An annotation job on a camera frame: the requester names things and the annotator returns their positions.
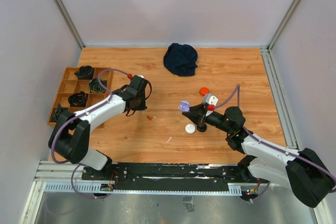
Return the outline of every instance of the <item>red knob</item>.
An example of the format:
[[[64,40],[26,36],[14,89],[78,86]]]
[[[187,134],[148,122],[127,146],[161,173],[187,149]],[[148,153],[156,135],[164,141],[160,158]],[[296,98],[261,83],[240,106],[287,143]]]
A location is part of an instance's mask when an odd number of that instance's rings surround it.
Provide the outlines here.
[[[214,111],[214,110],[215,110],[215,106],[214,106],[213,104],[210,104],[210,105],[208,106],[208,110],[210,110],[210,111]]]

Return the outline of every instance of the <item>metal floor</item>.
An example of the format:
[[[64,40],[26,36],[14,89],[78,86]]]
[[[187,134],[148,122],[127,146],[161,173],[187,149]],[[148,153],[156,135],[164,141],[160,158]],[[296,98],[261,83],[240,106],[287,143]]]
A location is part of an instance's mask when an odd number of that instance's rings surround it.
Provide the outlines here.
[[[115,194],[90,200],[75,193],[45,193],[35,224],[317,223],[312,210],[281,187],[269,188],[254,204],[236,196],[194,196],[194,211],[188,207],[179,195]]]

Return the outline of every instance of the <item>black mount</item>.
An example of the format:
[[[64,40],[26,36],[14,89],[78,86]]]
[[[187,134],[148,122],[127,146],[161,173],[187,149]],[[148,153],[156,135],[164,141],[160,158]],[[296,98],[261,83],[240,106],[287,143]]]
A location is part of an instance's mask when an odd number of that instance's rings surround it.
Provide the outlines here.
[[[243,125],[246,120],[240,108],[236,106],[228,107],[224,115],[213,111],[209,116],[206,116],[207,111],[207,105],[201,103],[190,107],[189,112],[182,112],[182,114],[196,124],[196,128],[200,132],[206,131],[206,124],[226,132],[226,141],[231,149],[244,154],[241,143],[248,134],[243,130]]]

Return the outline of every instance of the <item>purple object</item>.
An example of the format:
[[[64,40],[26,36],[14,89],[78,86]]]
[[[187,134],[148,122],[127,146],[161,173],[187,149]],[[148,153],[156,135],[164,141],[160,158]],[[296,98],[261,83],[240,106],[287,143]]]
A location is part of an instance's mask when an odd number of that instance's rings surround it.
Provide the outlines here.
[[[188,101],[181,101],[178,107],[181,112],[189,112],[190,103]]]

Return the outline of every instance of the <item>orange cap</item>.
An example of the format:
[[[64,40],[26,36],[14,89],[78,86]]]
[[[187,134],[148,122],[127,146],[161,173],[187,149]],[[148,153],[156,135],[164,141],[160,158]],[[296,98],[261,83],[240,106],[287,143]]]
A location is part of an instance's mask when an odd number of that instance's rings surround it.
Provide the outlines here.
[[[205,96],[206,94],[210,93],[209,89],[206,88],[206,87],[202,87],[199,92],[203,96]]]

